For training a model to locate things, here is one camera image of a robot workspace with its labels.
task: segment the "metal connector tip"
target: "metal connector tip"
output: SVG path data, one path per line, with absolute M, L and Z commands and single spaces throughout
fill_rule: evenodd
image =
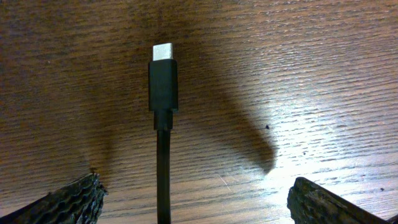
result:
M 173 59 L 173 44 L 159 44 L 154 45 L 154 55 L 152 57 L 154 61 L 163 59 Z

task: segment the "wooden table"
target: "wooden table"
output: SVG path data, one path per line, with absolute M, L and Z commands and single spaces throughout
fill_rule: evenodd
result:
M 0 1 L 0 215 L 95 168 L 155 223 L 152 45 L 174 43 L 174 223 L 292 223 L 304 176 L 398 213 L 397 1 Z

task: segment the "black connector housing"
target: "black connector housing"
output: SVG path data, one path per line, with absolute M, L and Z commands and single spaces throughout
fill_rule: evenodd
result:
M 149 110 L 178 111 L 177 61 L 163 59 L 149 62 Z

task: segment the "black cable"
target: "black cable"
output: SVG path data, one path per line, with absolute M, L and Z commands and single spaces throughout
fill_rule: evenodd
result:
M 157 223 L 170 223 L 170 130 L 157 131 Z
M 170 211 L 170 130 L 173 112 L 178 110 L 177 62 L 172 44 L 154 46 L 149 63 L 149 109 L 154 111 L 157 130 L 157 222 L 171 223 Z

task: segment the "wooden surface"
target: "wooden surface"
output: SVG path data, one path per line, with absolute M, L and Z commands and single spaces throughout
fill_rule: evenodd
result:
M 292 223 L 298 176 L 398 213 L 397 1 L 3 0 L 0 215 L 95 168 L 100 224 L 156 222 L 147 63 L 164 42 L 174 223 Z

